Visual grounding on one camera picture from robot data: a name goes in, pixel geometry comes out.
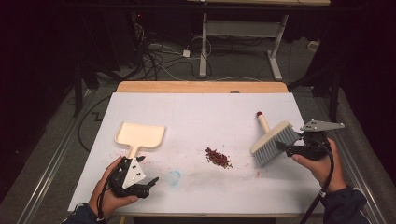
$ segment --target hand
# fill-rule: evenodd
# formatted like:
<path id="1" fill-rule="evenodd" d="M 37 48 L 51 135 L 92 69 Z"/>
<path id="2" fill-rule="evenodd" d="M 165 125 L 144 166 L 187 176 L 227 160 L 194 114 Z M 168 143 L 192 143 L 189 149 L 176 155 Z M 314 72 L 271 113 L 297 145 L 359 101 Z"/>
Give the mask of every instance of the hand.
<path id="1" fill-rule="evenodd" d="M 107 177 L 110 175 L 111 171 L 117 167 L 117 165 L 120 163 L 122 157 L 118 157 L 115 161 L 113 161 L 105 170 L 103 173 L 102 179 L 98 181 L 96 184 L 95 189 L 93 190 L 92 196 L 90 198 L 90 201 L 88 202 L 88 205 L 92 209 L 92 211 L 98 215 L 98 208 L 97 208 L 97 199 L 98 196 L 101 194 L 103 186 L 107 180 Z M 102 203 L 102 210 L 104 213 L 104 216 L 109 216 L 111 215 L 114 210 L 116 210 L 119 207 L 123 207 L 125 205 L 135 203 L 137 201 L 137 197 L 132 195 L 124 198 L 118 198 L 116 197 L 113 192 L 109 189 L 105 191 L 105 196 L 103 198 L 103 203 Z"/>
<path id="2" fill-rule="evenodd" d="M 334 160 L 334 171 L 332 173 L 332 181 L 330 182 L 327 192 L 333 192 L 339 189 L 344 189 L 347 184 L 343 178 L 343 168 L 341 165 L 341 158 L 338 154 L 338 148 L 332 139 L 328 139 L 330 143 L 330 148 L 332 149 L 332 156 Z M 305 168 L 311 171 L 314 178 L 319 182 L 320 186 L 323 187 L 327 176 L 330 172 L 330 159 L 329 156 L 322 158 L 318 161 L 311 161 L 304 156 L 294 154 L 292 156 L 293 160 L 301 164 Z"/>

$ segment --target sleeve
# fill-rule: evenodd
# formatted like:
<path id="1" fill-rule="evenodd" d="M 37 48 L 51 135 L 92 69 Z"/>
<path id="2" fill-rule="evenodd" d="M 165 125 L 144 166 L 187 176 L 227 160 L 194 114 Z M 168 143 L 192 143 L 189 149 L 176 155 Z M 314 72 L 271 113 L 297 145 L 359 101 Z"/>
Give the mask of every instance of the sleeve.
<path id="1" fill-rule="evenodd" d="M 325 224 L 371 223 L 361 211 L 367 203 L 366 197 L 357 189 L 346 187 L 328 193 L 321 202 L 325 207 L 323 217 Z"/>
<path id="2" fill-rule="evenodd" d="M 74 212 L 61 224 L 96 224 L 96 214 L 87 203 L 76 205 Z"/>

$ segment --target blue stain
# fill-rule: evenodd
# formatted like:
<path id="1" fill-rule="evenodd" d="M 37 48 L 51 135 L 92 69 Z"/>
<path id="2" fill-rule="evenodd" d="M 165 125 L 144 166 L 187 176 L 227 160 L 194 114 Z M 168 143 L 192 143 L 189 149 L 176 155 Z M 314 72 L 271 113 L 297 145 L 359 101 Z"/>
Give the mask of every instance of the blue stain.
<path id="1" fill-rule="evenodd" d="M 172 171 L 166 176 L 166 183 L 168 183 L 170 186 L 176 186 L 179 179 L 180 173 L 178 171 Z"/>

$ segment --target red debris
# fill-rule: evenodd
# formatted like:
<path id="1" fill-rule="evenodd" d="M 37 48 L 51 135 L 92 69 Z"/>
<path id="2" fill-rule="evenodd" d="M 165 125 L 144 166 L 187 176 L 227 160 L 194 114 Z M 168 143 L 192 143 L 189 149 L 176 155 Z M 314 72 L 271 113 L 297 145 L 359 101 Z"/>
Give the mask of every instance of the red debris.
<path id="1" fill-rule="evenodd" d="M 206 149 L 206 158 L 207 162 L 212 161 L 213 164 L 222 166 L 224 169 L 233 168 L 231 161 L 229 161 L 224 154 L 218 153 L 216 149 L 212 150 L 208 147 Z"/>

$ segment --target white table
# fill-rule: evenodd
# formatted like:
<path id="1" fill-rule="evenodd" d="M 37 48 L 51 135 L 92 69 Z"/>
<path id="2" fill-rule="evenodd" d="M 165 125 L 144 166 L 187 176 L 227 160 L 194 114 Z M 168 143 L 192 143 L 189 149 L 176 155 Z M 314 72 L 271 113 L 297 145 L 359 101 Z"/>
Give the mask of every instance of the white table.
<path id="1" fill-rule="evenodd" d="M 201 93 L 205 89 L 210 93 Z M 294 97 L 283 83 L 121 83 L 111 98 L 68 210 L 72 211 L 77 203 L 87 202 L 106 167 L 118 156 L 127 155 L 126 148 L 114 140 L 120 124 L 126 121 L 164 125 L 166 131 L 160 147 L 140 151 L 140 155 L 146 156 L 141 162 L 145 174 L 148 178 L 158 176 L 160 180 L 151 188 L 147 199 L 122 207 L 115 215 L 303 214 L 318 193 L 318 181 L 285 153 L 264 167 L 256 165 L 249 149 L 263 135 L 256 118 L 259 110 L 270 127 L 285 119 L 294 125 L 295 131 L 304 125 Z M 207 147 L 229 156 L 233 168 L 223 169 L 208 162 Z M 315 213 L 322 212 L 320 205 Z"/>
<path id="2" fill-rule="evenodd" d="M 260 5 L 282 5 L 295 6 L 304 5 L 305 7 L 328 6 L 330 0 L 206 0 L 205 4 L 224 3 L 224 4 L 260 4 Z M 214 21 L 207 19 L 207 13 L 203 17 L 202 30 L 202 53 L 200 61 L 200 77 L 206 77 L 207 65 L 207 36 L 208 35 L 230 35 L 230 36 L 252 36 L 252 37 L 274 37 L 275 44 L 272 50 L 267 51 L 269 63 L 271 65 L 274 79 L 282 80 L 279 66 L 276 62 L 276 54 L 279 48 L 282 35 L 286 27 L 289 15 L 283 15 L 280 22 L 261 22 L 261 21 Z"/>

